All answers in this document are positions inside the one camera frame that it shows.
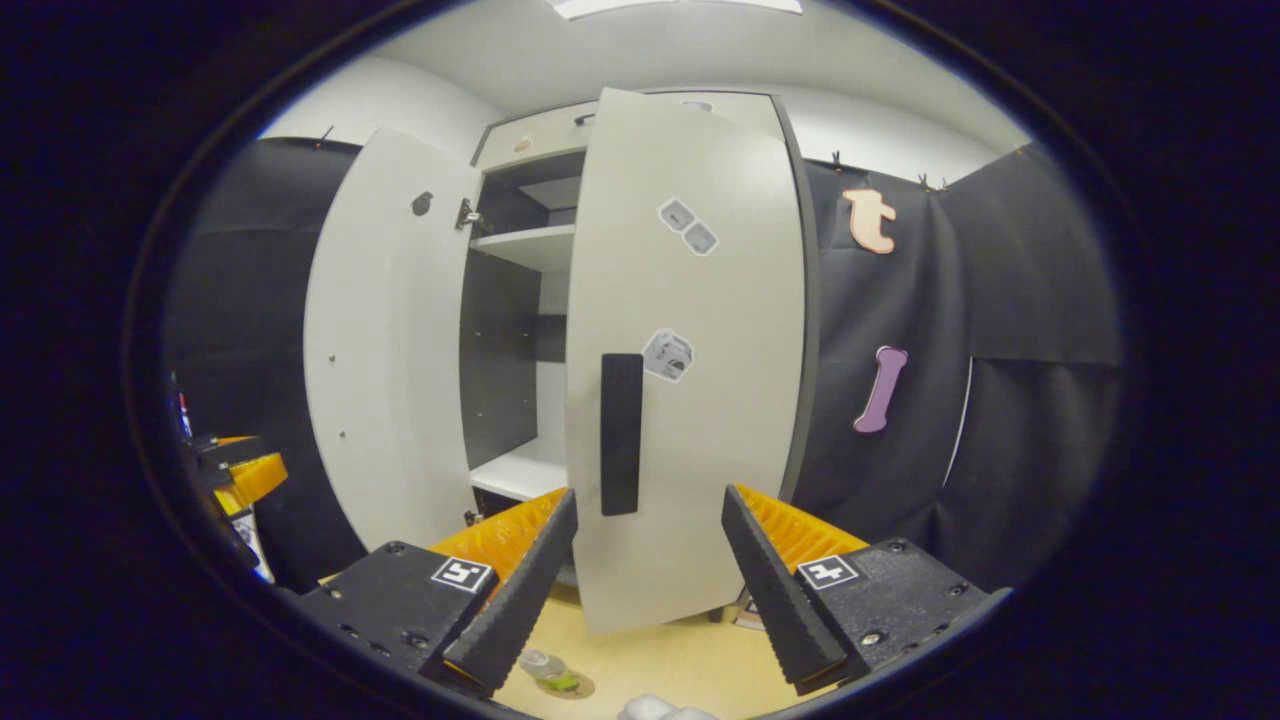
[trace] square sticker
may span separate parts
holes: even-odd
[[[435,574],[431,575],[431,579],[436,583],[453,585],[458,589],[475,593],[492,571],[493,568],[481,562],[471,562],[470,560],[449,557],[443,565],[440,565]]]
[[[703,223],[685,231],[685,245],[694,251],[695,255],[707,255],[716,246],[719,245],[719,238]]]
[[[815,591],[838,585],[859,577],[858,570],[850,568],[838,555],[796,565],[796,570],[800,570],[800,574]]]
[[[694,211],[685,208],[685,204],[676,197],[672,197],[666,205],[658,209],[658,217],[675,232],[684,231],[694,222]]]
[[[678,383],[680,378],[694,366],[694,346],[671,328],[653,333],[640,354],[644,355],[646,373],[671,383]]]

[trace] ceiling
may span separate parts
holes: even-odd
[[[845,9],[803,15],[726,3],[623,8],[566,20],[544,0],[475,0],[376,54],[460,85],[509,115],[599,95],[690,85],[788,85],[867,97],[1001,152],[1016,126],[920,53]]]

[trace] door hinge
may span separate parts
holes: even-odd
[[[458,206],[458,222],[453,224],[453,229],[462,229],[462,225],[467,223],[475,223],[476,228],[484,232],[493,231],[493,227],[485,222],[484,215],[472,210],[471,201],[463,197],[462,205]]]

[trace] open cabinet door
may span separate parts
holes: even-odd
[[[682,209],[660,213],[673,199]],[[714,246],[689,229],[699,223]],[[573,560],[593,632],[737,598],[742,577],[721,506],[733,482],[778,493],[799,397],[804,283],[782,141],[662,96],[602,94],[579,197],[566,336]],[[640,396],[630,511],[628,498],[616,503],[602,487],[602,356],[641,354],[664,329],[692,355],[676,382],[644,372],[635,383],[632,357],[613,364],[604,383]],[[630,379],[616,382],[616,370]],[[604,424],[607,438],[620,427],[608,416]]]
[[[303,369],[316,446],[366,548],[430,546],[475,505],[458,322],[479,170],[387,129],[329,208],[307,284]]]

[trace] black fabric backdrop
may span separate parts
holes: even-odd
[[[238,154],[201,206],[165,316],[197,434],[259,434],[289,478],[253,506],[276,582],[296,592],[365,556],[320,461],[302,373],[307,279],[360,147],[271,138]]]
[[[1116,296],[1088,214],[1034,145],[943,191],[808,173],[822,331],[794,502],[870,542],[904,536],[984,589],[1024,583],[1087,501],[1119,402]],[[897,211],[888,255],[850,234],[841,193],[861,187]],[[888,427],[859,434],[884,345],[908,365]]]

